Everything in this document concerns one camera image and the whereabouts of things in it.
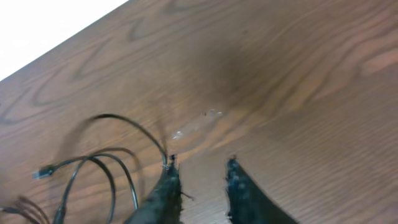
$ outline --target cable plug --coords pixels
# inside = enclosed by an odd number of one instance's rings
[[[54,165],[47,165],[39,169],[39,171],[32,174],[33,179],[43,179],[51,176],[55,172]]]

